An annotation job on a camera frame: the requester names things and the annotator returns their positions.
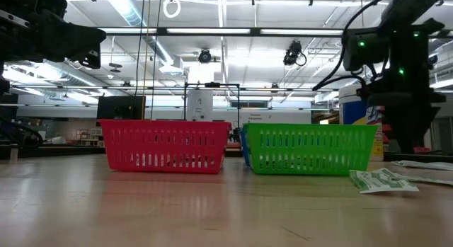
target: red basket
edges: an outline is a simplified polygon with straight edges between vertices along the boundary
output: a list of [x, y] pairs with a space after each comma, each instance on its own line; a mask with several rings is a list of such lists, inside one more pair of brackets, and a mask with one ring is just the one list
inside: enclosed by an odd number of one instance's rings
[[118, 171], [218, 173], [229, 122], [99, 120], [108, 165]]

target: desk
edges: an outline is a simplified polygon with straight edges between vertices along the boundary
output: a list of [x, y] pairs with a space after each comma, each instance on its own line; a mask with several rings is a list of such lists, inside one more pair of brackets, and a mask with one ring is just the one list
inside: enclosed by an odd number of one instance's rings
[[[453, 172], [371, 163], [406, 175]], [[0, 165], [0, 246], [451, 246], [453, 188], [361, 195], [348, 178], [122, 173], [105, 155]]]

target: plastic basket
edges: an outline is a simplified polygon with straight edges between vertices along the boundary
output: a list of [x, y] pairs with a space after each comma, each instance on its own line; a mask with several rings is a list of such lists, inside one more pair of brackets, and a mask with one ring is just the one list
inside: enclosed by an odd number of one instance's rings
[[366, 171], [377, 126], [244, 125], [255, 173], [347, 175]]
[[108, 165], [118, 171], [218, 173], [229, 122], [99, 120]]
[[248, 148], [247, 148], [247, 141], [246, 141], [246, 131], [244, 129], [241, 130], [241, 144], [242, 144], [242, 156], [243, 156], [243, 159], [246, 162], [246, 165], [250, 166], [250, 161], [248, 160]]

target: wooden table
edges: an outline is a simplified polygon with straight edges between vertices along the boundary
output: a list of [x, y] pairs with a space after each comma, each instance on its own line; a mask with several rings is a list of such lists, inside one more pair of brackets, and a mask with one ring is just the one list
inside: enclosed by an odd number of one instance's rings
[[[404, 169], [453, 180], [453, 172]], [[452, 246], [453, 188], [361, 195], [348, 178], [121, 173], [105, 155], [0, 165], [0, 246]]]

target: green basket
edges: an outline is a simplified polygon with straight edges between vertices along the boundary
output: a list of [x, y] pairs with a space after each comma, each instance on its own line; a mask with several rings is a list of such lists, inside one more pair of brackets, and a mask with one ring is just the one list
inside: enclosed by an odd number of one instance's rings
[[366, 171], [377, 126], [247, 123], [255, 173], [342, 175]]

